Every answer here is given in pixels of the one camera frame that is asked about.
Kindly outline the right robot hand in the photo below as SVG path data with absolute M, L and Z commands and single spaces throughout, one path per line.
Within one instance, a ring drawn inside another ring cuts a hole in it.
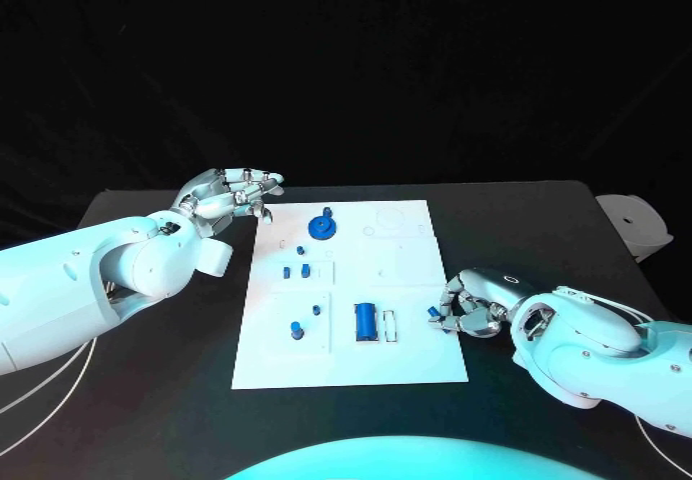
M 448 280 L 439 305 L 428 309 L 428 326 L 445 333 L 491 338 L 510 324 L 516 309 L 539 289 L 490 268 L 461 270 Z

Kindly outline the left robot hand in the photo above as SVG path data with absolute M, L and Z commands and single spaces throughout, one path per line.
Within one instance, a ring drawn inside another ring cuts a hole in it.
M 236 217 L 272 223 L 263 196 L 279 196 L 284 177 L 250 168 L 209 169 L 181 187 L 171 210 L 194 225 L 201 238 L 216 236 Z

